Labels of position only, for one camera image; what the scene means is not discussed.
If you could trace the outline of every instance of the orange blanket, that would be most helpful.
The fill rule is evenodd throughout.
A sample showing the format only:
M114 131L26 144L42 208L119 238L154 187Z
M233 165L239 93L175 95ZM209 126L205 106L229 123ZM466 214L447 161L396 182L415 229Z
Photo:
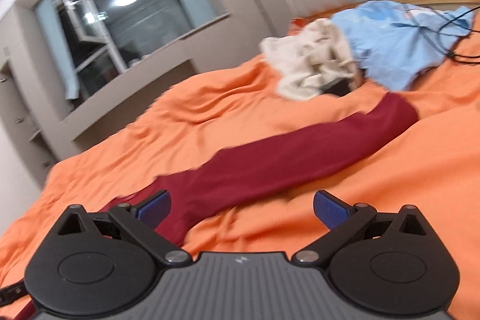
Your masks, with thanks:
M480 19L476 21L480 28ZM462 41L463 53L480 52L480 35ZM336 121L369 111L385 94L372 82L343 97L289 102L275 94L278 74L261 57L239 68L198 75L159 98L138 120L91 150L61 162L40 199L0 239L2 286L23 276L28 260L59 214L73 203L96 211L129 195L158 174L198 167L221 148ZM298 248L325 232L312 210L313 192L346 202L369 202L379 211L417 204L447 245L461 272L451 312L480 318L480 66L445 62L404 96L421 121L374 156L328 179L210 218L187 236L185 248L270 251ZM13 317L26 303L4 307Z

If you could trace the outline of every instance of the red cloth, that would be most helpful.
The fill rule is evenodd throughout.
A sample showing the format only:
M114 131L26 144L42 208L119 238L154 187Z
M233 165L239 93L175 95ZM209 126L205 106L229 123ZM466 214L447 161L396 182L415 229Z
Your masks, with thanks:
M220 150L201 167L159 176L145 189L114 199L102 210L121 202L136 204L158 190L168 190L171 212L155 231L181 245L187 232L205 218L335 174L372 155L417 121L408 102L387 93L368 114L357 112L338 122Z

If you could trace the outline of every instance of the window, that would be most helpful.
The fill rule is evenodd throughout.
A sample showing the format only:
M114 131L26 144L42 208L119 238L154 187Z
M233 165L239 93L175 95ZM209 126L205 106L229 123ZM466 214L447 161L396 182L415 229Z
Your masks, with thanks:
M193 28L179 0L61 0L61 25L84 101Z

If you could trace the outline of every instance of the light blue t-shirt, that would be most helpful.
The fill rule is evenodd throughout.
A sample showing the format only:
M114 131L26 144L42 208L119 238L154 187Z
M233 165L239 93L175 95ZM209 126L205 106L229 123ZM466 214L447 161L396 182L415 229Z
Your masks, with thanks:
M442 12L442 17L411 4L370 1L334 14L332 21L343 30L358 66L366 69L366 76L392 91L402 91L410 88L419 73L439 66L445 59L420 33L417 22L423 34L440 48L436 31L468 10L460 7ZM442 46L450 49L459 37L467 36L472 19L473 13L469 13L444 28L439 35Z

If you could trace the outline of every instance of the black cord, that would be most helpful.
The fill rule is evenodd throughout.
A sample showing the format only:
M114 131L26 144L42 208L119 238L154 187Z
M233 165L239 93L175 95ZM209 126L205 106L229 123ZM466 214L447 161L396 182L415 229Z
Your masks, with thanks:
M443 56L447 56L449 57L450 59L452 59L453 61L457 62L457 63L462 63L462 64L480 64L480 61L478 62L472 62L472 61L463 61L463 60L458 60L457 58L458 57L462 57L462 58L465 58L465 59L480 59L480 55L479 56L468 56L468 55L461 55L460 53L456 53L454 51L452 51L451 49L448 49L448 48L445 48L445 46L443 45L442 41L441 41L441 34L442 34L442 30L445 29L448 25L450 24L454 24L455 26L458 26L460 28L463 28L467 31L469 31L469 33L471 32L475 32L475 33L480 33L480 31L476 31L472 28L465 28L464 26L461 26L460 24L457 24L455 23L455 21L459 20L460 18L466 16L467 14L469 13L473 13L475 10L478 10L480 9L480 6L478 7L475 7L457 17L455 17L454 19L448 19L444 14L442 13L439 13L437 12L436 10L432 9L429 7L430 10L433 10L435 12L435 14L441 16L445 21L447 21L445 24L443 24L436 32L436 38L437 38L437 43L435 44L433 42L433 40L428 37L425 32L423 31L426 27L423 27L420 25L420 23L417 21L417 19L415 18L415 16L413 15L413 13L411 12L411 10L407 9L406 5L403 5L403 8L405 10L405 12L408 12L410 14L410 17L411 17L411 20L415 23L416 27L418 28L418 31L420 32L420 34L423 36L423 38L425 39L425 41L430 44L430 46L435 49L435 51L437 51L438 53L440 53L441 55Z

